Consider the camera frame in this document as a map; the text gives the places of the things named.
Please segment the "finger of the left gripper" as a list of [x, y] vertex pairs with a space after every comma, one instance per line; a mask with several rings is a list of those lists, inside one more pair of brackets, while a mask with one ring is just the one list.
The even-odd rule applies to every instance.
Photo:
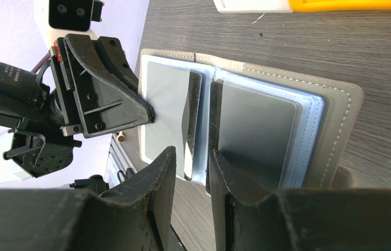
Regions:
[[127, 87], [138, 92], [139, 80], [127, 61], [119, 39], [101, 36], [96, 41], [99, 58], [107, 70]]
[[96, 41], [88, 35], [64, 37], [83, 136], [94, 138], [153, 123], [153, 107], [107, 70]]

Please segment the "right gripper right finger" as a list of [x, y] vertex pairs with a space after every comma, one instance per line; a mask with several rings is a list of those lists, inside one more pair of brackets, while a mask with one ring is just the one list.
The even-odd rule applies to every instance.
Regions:
[[217, 250], [391, 250], [390, 189], [277, 189], [209, 154]]

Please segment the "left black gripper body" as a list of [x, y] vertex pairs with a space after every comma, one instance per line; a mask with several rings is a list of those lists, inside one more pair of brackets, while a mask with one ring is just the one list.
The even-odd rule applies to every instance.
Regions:
[[68, 167], [82, 127], [64, 45], [55, 45], [38, 73], [0, 62], [0, 126], [13, 134], [3, 153], [32, 177]]

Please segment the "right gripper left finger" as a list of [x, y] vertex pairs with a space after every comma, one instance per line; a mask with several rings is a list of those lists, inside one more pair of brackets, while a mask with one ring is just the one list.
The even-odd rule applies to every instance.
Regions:
[[167, 250], [176, 149], [100, 195], [0, 189], [0, 250]]

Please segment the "dark card in holder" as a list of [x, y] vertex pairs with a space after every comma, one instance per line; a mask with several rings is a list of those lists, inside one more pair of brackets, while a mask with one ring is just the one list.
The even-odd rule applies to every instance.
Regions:
[[220, 151], [264, 189], [276, 189], [303, 111], [298, 101], [212, 82], [208, 150]]
[[139, 130], [140, 155], [151, 163], [174, 146], [176, 175], [191, 181], [203, 77], [191, 69], [148, 61], [141, 69], [141, 95], [153, 107], [155, 120]]

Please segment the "middle orange plastic bin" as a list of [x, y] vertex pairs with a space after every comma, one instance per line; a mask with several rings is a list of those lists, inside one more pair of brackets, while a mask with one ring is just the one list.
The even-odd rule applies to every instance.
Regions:
[[391, 0], [289, 0], [294, 12], [391, 10]]

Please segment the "white plastic bin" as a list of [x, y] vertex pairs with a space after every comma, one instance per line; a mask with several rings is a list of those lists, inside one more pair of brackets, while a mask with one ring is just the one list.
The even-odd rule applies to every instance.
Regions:
[[288, 0], [213, 0], [219, 13], [292, 13]]

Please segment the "small cream spool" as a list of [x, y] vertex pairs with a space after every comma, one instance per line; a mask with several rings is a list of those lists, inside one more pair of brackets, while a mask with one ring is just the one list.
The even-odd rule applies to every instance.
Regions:
[[120, 131], [120, 132], [117, 134], [117, 136], [116, 136], [116, 140], [117, 140], [117, 142], [119, 142], [119, 143], [125, 142], [126, 139], [127, 139], [127, 138], [126, 138], [126, 136], [125, 136], [125, 134], [124, 134], [123, 131]]

